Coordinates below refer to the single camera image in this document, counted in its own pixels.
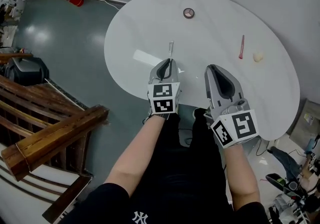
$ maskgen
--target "desk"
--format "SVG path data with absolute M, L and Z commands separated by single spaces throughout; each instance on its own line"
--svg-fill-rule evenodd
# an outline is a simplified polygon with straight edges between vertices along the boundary
M 183 16 L 186 8 L 194 10 L 194 18 Z M 229 0 L 132 0 L 116 14 L 105 37 L 111 76 L 125 91 L 147 99 L 150 71 L 169 57 L 170 41 L 181 104 L 209 106 L 204 72 L 216 64 L 239 80 L 262 138 L 278 139 L 287 131 L 299 105 L 299 81 L 285 48 L 258 17 Z M 256 63 L 253 53 L 264 58 Z

